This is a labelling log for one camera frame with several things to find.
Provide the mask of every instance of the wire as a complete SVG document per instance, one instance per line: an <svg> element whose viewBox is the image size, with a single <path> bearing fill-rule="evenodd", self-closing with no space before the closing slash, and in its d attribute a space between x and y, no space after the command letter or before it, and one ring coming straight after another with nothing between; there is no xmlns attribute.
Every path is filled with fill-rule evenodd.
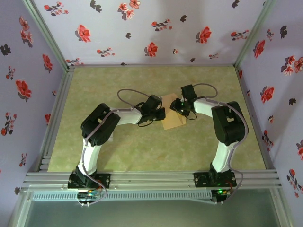
<svg viewBox="0 0 303 227"><path fill-rule="evenodd" d="M228 108L230 108L232 111L234 111L239 117L240 119L242 120L243 124L244 124L244 128L245 128L245 135L243 137L243 139L241 139L241 141L239 141L238 143L236 143L235 145L233 145L230 153L229 153L229 156L227 158L227 165L229 167L230 170L236 172L236 173L239 173L241 175L241 180L240 182L237 184L235 190L233 191L233 193L231 193L231 195L224 201L224 203L226 203L226 201L230 200L231 197L234 196L234 194L236 193L236 191L239 189L239 187L241 186L242 184L242 181L243 181L243 178L244 178L244 175L242 172L236 170L236 169L233 169L231 167L231 159L232 159L232 155L235 151L235 149L237 148L237 146L239 146L241 143L243 143L245 141L245 139L247 138L247 135L248 135L248 126L247 126L247 123L244 119L244 117L242 116L242 114L240 114L235 108L233 108L232 106L228 105L227 103L223 103L223 102L218 102L218 101L215 101L215 100L212 100L212 99L208 99L206 98L205 99L207 102L210 102L210 103L215 103L215 104L219 104L219 105L224 105L224 106L227 106Z"/></svg>
<svg viewBox="0 0 303 227"><path fill-rule="evenodd" d="M213 86L211 84L206 84L206 83L198 83L198 84L193 85L193 87L198 86L198 85L206 85L206 86L212 87L215 90L216 94L214 96L206 96L205 98L216 98L218 96L218 90L216 89L215 86Z"/></svg>

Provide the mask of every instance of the floral wallpaper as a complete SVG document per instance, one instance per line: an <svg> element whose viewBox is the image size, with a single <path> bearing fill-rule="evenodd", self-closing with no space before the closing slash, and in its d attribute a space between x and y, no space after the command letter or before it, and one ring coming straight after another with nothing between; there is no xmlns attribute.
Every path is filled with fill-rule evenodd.
<svg viewBox="0 0 303 227"><path fill-rule="evenodd" d="M33 2L68 65L122 66L233 64L264 4L264 0Z"/></svg>
<svg viewBox="0 0 303 227"><path fill-rule="evenodd" d="M301 3L277 1L238 69L256 112L253 118L261 127L260 140L278 171L296 226L303 223Z"/></svg>
<svg viewBox="0 0 303 227"><path fill-rule="evenodd" d="M23 3L0 5L0 226L8 226L40 153L63 69Z"/></svg>

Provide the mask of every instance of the cardboard piece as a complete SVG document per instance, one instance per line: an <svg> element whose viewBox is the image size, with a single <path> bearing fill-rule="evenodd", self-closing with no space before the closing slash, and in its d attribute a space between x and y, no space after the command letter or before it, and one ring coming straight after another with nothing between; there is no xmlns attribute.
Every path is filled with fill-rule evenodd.
<svg viewBox="0 0 303 227"><path fill-rule="evenodd" d="M162 96L162 107L165 108L165 119L162 120L164 130L186 124L186 117L169 108L176 98L178 98L178 96L175 93Z"/></svg>

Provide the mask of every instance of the green work surface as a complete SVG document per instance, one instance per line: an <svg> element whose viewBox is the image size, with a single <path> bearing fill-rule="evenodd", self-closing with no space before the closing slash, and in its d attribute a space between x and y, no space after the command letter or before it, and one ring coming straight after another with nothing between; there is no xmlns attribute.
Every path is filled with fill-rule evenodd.
<svg viewBox="0 0 303 227"><path fill-rule="evenodd" d="M237 101L250 129L246 141L235 152L235 169L265 169L256 135L234 67L161 67L161 68L78 68L75 69L57 134L49 172L71 172L80 161L83 142L80 125L100 104L128 107L117 98L117 91L131 88L146 94L181 97L180 88L196 83L217 87L218 101ZM211 96L211 87L195 87L198 96ZM146 101L134 92L121 92L132 104ZM208 170L215 157L218 140L212 118L198 114L196 120L164 130L161 122L148 127L119 125L114 141L100 151L98 171L196 171Z"/></svg>

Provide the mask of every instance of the vent grille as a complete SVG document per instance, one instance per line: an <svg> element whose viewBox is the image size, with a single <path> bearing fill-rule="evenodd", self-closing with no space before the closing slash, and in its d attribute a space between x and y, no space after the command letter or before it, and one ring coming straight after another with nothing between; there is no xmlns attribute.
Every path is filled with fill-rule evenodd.
<svg viewBox="0 0 303 227"><path fill-rule="evenodd" d="M35 201L74 201L78 192L35 192ZM186 199L210 199L210 190L199 191L133 191L111 192L109 191L105 201L146 201L146 200L186 200Z"/></svg>

